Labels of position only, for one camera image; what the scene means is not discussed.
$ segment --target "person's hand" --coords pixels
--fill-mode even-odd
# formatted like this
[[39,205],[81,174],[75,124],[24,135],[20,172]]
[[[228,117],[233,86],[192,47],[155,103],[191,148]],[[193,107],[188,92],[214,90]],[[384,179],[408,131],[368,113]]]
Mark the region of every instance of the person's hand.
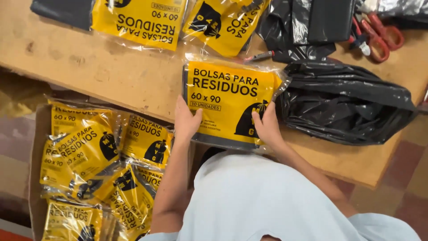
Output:
[[274,102],[269,103],[263,114],[262,120],[260,120],[260,115],[255,111],[253,111],[251,115],[254,120],[254,127],[256,128],[257,135],[266,145],[275,149],[277,146],[284,143],[284,139],[279,131]]
[[179,95],[175,105],[175,140],[190,142],[192,136],[199,129],[201,120],[202,109],[198,109],[193,116],[183,96]]

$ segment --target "table surface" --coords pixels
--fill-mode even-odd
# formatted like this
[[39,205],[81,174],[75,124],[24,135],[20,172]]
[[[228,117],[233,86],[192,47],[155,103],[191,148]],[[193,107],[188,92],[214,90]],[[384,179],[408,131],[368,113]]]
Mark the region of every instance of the table surface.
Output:
[[[31,0],[3,0],[0,8],[0,65],[99,99],[173,122],[181,94],[182,45],[175,56],[120,46],[94,32],[76,30],[30,11]],[[419,101],[428,81],[428,33],[406,31],[405,45],[389,60],[373,64],[337,44],[331,57],[360,65],[400,84]],[[250,52],[265,51],[254,37]],[[388,166],[400,133],[386,144],[352,147],[281,128],[285,140],[311,164],[353,183],[375,188]]]

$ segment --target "scissors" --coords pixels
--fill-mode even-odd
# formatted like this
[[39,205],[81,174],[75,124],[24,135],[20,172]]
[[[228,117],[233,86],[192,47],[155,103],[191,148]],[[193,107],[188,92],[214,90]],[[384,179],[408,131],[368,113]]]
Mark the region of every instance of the scissors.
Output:
[[355,18],[360,26],[369,34],[370,56],[375,61],[379,63],[386,61],[389,58],[390,51],[397,50],[403,46],[404,37],[402,33],[394,26],[385,27],[376,13],[370,12],[367,14],[367,18],[372,24],[366,21],[360,14],[355,14]]

